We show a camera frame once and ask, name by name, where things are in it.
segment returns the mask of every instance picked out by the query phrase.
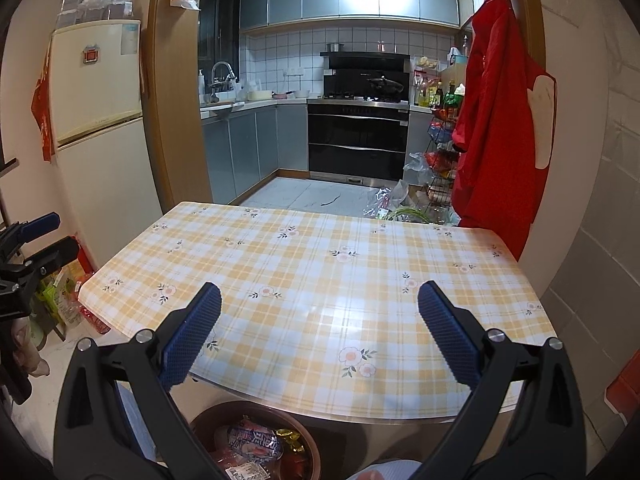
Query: black oven door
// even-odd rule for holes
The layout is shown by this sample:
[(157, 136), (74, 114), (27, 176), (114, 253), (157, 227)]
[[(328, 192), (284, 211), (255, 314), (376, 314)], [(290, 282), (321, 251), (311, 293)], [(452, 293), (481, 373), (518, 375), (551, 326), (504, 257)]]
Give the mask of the black oven door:
[(402, 178), (408, 111), (369, 105), (308, 106), (309, 170)]

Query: table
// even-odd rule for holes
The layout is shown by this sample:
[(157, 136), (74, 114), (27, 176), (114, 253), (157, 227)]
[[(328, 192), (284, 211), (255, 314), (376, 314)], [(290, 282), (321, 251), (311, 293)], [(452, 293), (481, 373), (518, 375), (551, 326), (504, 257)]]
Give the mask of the table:
[(133, 336), (213, 282), (222, 314), (193, 375), (290, 412), (397, 423), (455, 416), (468, 396), (418, 314), (427, 280), (514, 341), (555, 335), (490, 231), (191, 202), (114, 256), (80, 300)]

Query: refrigerator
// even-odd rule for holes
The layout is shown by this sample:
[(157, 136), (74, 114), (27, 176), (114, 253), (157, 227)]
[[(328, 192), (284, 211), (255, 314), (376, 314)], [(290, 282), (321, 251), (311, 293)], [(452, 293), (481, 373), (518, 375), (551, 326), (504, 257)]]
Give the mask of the refrigerator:
[(140, 22), (60, 28), (49, 54), (54, 163), (95, 269), (162, 216), (140, 99)]

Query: faucet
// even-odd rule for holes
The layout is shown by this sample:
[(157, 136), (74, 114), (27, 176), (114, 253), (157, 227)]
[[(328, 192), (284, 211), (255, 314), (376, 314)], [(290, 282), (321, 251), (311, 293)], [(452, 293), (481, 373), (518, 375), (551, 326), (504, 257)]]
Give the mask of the faucet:
[[(227, 74), (227, 76), (223, 80), (219, 80), (219, 79), (217, 79), (215, 77), (216, 69), (220, 65), (226, 66), (226, 69), (229, 72)], [(212, 67), (212, 69), (211, 69), (211, 83), (209, 85), (211, 87), (211, 101), (212, 102), (217, 103), (218, 101), (220, 101), (220, 99), (216, 95), (216, 92), (219, 91), (221, 88), (224, 88), (224, 86), (227, 83), (229, 83), (232, 79), (235, 80), (235, 81), (238, 81), (238, 78), (236, 77), (236, 74), (234, 74), (234, 69), (232, 69), (231, 65), (229, 65), (229, 63), (227, 63), (226, 61), (219, 61)]]

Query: red apron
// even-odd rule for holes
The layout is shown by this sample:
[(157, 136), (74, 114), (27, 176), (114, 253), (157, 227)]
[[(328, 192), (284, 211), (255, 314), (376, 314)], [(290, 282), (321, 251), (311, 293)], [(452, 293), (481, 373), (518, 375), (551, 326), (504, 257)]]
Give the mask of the red apron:
[(472, 25), (451, 201), (460, 227), (491, 229), (518, 259), (545, 188), (556, 83), (527, 54), (510, 0), (485, 0)]

